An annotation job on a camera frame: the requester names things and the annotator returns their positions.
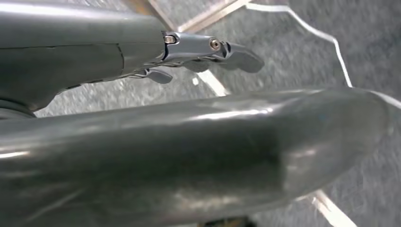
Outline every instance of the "floor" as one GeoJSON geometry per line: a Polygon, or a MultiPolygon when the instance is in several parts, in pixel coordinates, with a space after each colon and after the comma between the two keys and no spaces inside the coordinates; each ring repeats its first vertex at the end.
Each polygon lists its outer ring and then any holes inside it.
{"type": "MultiPolygon", "coordinates": [[[[116,0],[59,0],[128,10],[116,0]]],[[[182,23],[219,0],[158,0],[166,14],[182,23]]],[[[401,1],[290,0],[291,8],[312,26],[334,35],[341,47],[350,79],[356,87],[380,91],[401,100],[401,1]]],[[[345,86],[331,43],[316,38],[289,15],[239,9],[199,32],[243,44],[265,59],[256,74],[210,70],[232,93],[310,86],[345,86]]],[[[168,85],[147,79],[122,79],[85,85],[57,96],[40,117],[84,113],[214,97],[196,74],[167,69],[168,85]]],[[[324,188],[330,198],[359,227],[395,227],[401,223],[401,113],[394,110],[394,130],[363,163],[324,188]]],[[[261,227],[328,227],[330,224],[307,201],[255,214],[261,227]]]]}

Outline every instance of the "gray carpet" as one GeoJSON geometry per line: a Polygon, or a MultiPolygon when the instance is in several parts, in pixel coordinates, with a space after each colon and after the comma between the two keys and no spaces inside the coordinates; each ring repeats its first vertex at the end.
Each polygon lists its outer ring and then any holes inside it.
{"type": "MultiPolygon", "coordinates": [[[[159,0],[174,23],[181,24],[217,0],[159,0]]],[[[97,7],[128,10],[111,1],[76,0],[97,7]]],[[[401,99],[401,1],[292,0],[293,10],[314,27],[334,35],[356,87],[401,99]]],[[[211,71],[233,93],[310,86],[344,86],[344,77],[331,43],[316,38],[289,15],[239,9],[200,34],[215,35],[246,45],[265,59],[257,74],[211,71]]],[[[85,85],[64,92],[38,116],[83,113],[214,96],[196,75],[170,70],[169,85],[146,79],[124,79],[85,85]]],[[[359,227],[395,227],[401,223],[401,119],[379,150],[340,177],[325,191],[359,227]]],[[[328,222],[306,201],[255,214],[261,227],[325,227],[328,222]]]]}

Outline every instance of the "bolt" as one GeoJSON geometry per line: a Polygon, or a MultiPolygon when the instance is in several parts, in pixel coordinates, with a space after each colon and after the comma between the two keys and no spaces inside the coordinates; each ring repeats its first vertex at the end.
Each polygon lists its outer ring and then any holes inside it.
{"type": "Polygon", "coordinates": [[[172,35],[167,35],[167,36],[164,36],[164,42],[166,44],[174,44],[176,42],[176,39],[172,35]]]}
{"type": "Polygon", "coordinates": [[[220,50],[220,41],[216,38],[211,38],[209,40],[209,45],[213,51],[220,50]]]}

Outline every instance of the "white line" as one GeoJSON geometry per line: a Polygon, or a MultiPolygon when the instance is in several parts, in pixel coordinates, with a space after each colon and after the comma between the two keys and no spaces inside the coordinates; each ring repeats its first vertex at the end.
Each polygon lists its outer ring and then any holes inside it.
{"type": "Polygon", "coordinates": [[[322,31],[310,26],[302,18],[300,18],[298,16],[298,14],[296,14],[296,12],[294,12],[289,6],[286,6],[286,5],[267,6],[267,5],[248,3],[248,4],[246,4],[246,8],[252,9],[252,10],[257,10],[257,11],[263,11],[263,12],[287,12],[306,30],[308,30],[309,32],[313,33],[314,35],[316,35],[324,40],[327,40],[327,41],[333,43],[334,47],[336,49],[337,58],[340,62],[342,71],[344,72],[344,77],[345,77],[347,86],[352,87],[352,83],[351,83],[351,80],[349,79],[347,67],[345,66],[344,59],[342,58],[342,55],[341,55],[340,46],[338,44],[337,39],[334,36],[327,34],[325,32],[322,32],[322,31]]]}
{"type": "Polygon", "coordinates": [[[198,72],[199,78],[205,82],[217,96],[226,96],[230,92],[220,83],[220,81],[209,70],[198,72]]]}
{"type": "Polygon", "coordinates": [[[323,214],[327,221],[334,227],[357,227],[329,197],[322,191],[317,190],[311,194],[312,204],[323,214]]]}

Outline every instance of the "hex bolt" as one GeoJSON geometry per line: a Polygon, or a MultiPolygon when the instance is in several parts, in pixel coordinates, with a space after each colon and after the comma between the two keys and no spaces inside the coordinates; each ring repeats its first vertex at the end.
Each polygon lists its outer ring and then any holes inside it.
{"type": "Polygon", "coordinates": [[[220,50],[221,44],[220,44],[220,41],[218,39],[216,39],[216,38],[211,38],[209,40],[209,45],[210,45],[210,48],[213,51],[219,51],[220,50]]]}
{"type": "Polygon", "coordinates": [[[176,41],[177,41],[177,40],[176,40],[175,37],[172,36],[172,35],[166,35],[166,36],[164,36],[164,42],[165,42],[166,44],[174,44],[176,41]]]}

